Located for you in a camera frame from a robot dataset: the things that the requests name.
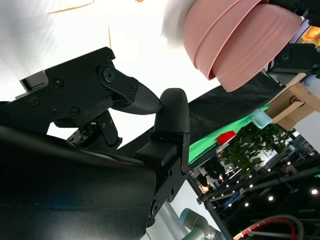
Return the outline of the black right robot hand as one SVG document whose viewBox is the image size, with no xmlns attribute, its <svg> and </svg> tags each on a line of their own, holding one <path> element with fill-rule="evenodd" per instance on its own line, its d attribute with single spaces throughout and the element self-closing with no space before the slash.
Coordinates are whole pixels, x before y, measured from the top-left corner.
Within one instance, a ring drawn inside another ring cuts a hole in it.
<svg viewBox="0 0 320 240">
<path fill-rule="evenodd" d="M 108 47 L 21 80 L 0 104 L 3 240 L 139 240 L 189 171 L 186 93 L 157 97 Z"/>
</svg>

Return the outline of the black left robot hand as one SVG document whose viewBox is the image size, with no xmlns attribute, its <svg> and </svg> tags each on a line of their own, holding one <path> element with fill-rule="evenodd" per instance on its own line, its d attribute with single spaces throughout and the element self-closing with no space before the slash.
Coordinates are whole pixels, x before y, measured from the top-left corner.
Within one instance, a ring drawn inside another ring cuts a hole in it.
<svg viewBox="0 0 320 240">
<path fill-rule="evenodd" d="M 320 26 L 320 2 L 318 0 L 270 0 L 302 16 L 311 27 Z M 311 43 L 288 43 L 268 64 L 268 74 L 280 76 L 320 75 L 320 53 Z"/>
</svg>

